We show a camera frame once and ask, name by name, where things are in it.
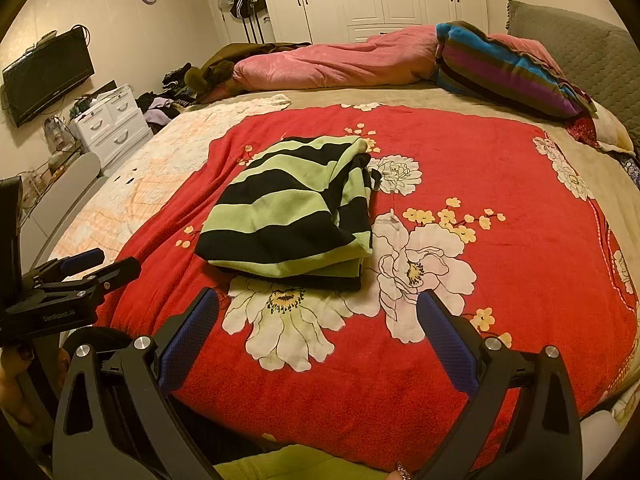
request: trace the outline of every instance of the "television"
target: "television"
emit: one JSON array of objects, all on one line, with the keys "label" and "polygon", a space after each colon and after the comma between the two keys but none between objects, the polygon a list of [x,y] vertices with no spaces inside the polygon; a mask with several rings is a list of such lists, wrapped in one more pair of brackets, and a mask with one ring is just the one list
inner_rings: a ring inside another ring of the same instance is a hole
[{"label": "television", "polygon": [[2,70],[4,103],[16,126],[31,121],[50,104],[94,74],[85,27],[37,44]]}]

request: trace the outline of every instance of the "green and black striped clothing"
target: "green and black striped clothing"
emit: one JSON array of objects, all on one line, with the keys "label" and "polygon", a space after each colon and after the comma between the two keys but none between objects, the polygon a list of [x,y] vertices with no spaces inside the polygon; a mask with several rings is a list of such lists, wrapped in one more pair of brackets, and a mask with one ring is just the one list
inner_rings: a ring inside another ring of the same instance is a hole
[{"label": "green and black striped clothing", "polygon": [[223,191],[195,253],[274,281],[358,290],[371,255],[366,151],[358,136],[277,142]]}]

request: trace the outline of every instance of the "door handle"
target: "door handle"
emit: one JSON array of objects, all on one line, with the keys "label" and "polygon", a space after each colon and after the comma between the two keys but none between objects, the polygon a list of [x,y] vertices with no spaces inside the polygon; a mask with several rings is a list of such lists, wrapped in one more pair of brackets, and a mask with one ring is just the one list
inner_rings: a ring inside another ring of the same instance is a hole
[{"label": "door handle", "polygon": [[117,139],[115,139],[113,142],[115,142],[116,144],[122,144],[125,140],[127,140],[128,137],[129,137],[129,130],[125,130],[124,134],[118,137]]}]

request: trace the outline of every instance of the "quilted headboard cover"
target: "quilted headboard cover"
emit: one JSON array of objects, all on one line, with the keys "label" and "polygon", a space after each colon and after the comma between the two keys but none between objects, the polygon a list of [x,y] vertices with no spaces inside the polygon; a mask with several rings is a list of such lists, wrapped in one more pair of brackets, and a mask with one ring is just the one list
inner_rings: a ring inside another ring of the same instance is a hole
[{"label": "quilted headboard cover", "polygon": [[509,34],[538,40],[567,78],[611,110],[640,153],[640,52],[629,33],[569,10],[509,0]]}]

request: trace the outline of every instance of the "white chest of drawers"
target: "white chest of drawers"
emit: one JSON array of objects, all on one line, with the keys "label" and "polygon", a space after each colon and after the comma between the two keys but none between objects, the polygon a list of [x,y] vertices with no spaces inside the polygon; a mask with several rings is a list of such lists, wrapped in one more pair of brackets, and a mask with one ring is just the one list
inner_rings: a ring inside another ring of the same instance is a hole
[{"label": "white chest of drawers", "polygon": [[128,85],[111,92],[76,117],[69,128],[89,152],[100,158],[106,176],[111,176],[153,137]]}]

